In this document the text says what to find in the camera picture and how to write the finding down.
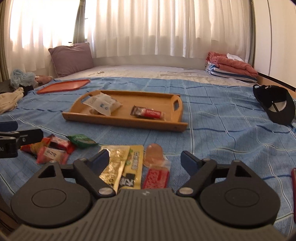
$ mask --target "green candy wrapper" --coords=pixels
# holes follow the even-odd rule
[[[86,135],[74,135],[74,136],[68,136],[67,137],[75,146],[77,146],[78,148],[87,148],[87,147],[91,147],[91,146],[95,146],[98,143],[96,143],[95,141],[93,141],[92,139],[88,138]]]

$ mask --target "snack package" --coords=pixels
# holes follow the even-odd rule
[[[122,106],[122,104],[116,99],[113,99],[111,96],[104,93],[91,96],[86,101],[84,101],[83,104],[88,105],[100,114],[107,116],[110,116],[113,111]]]
[[[98,143],[88,138],[86,135],[74,135],[67,137],[75,146],[78,148],[84,149],[91,146],[96,146]]]
[[[148,119],[157,119],[164,120],[165,115],[161,111],[148,109],[145,107],[133,106],[131,109],[131,115],[136,117],[148,118]]]
[[[131,149],[119,182],[119,188],[141,189],[144,147],[142,145],[130,147]]]
[[[106,184],[110,185],[117,193],[121,175],[128,158],[130,146],[101,146],[101,150],[109,152],[109,165],[99,176]]]
[[[20,147],[20,150],[33,154],[37,158],[37,155],[41,147],[48,147],[50,144],[50,138],[44,137],[41,142],[28,144]]]
[[[45,164],[50,161],[57,161],[59,164],[66,164],[69,154],[63,150],[49,147],[41,147],[37,157],[38,164]]]
[[[170,171],[166,167],[151,167],[145,178],[143,189],[166,188]]]
[[[146,148],[144,165],[149,167],[143,189],[166,188],[170,175],[170,161],[163,155],[158,144],[150,144]]]
[[[72,144],[68,140],[61,139],[59,137],[56,137],[55,135],[50,135],[50,147],[59,149],[59,150],[65,150],[68,154],[71,154],[75,150],[75,145]]]

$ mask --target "purple pillow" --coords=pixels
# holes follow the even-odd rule
[[[58,77],[65,77],[94,67],[89,43],[48,49]]]

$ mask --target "blue bedsheet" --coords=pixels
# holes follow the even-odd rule
[[[177,93],[184,103],[183,133],[126,129],[68,122],[62,117],[73,102],[87,91],[97,89]],[[16,120],[19,130],[41,128],[44,135],[59,137],[85,134],[100,144],[144,145],[158,143],[172,162],[169,186],[176,190],[189,175],[181,167],[180,153],[192,152],[198,158],[212,158],[229,164],[240,159],[252,168],[280,196],[281,209],[275,227],[289,234],[294,227],[293,191],[290,172],[295,167],[296,138],[290,127],[271,122],[253,96],[251,87],[219,86],[186,80],[141,78],[91,78],[91,82],[72,92],[37,95],[31,91],[12,112],[0,121]],[[76,150],[69,158],[91,157],[98,147]],[[13,159],[0,159],[0,193],[9,202],[38,169],[35,159],[19,151]]]

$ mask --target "black cap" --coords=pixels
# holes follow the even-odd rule
[[[254,85],[253,93],[272,122],[285,126],[291,124],[295,105],[287,89],[276,85]]]

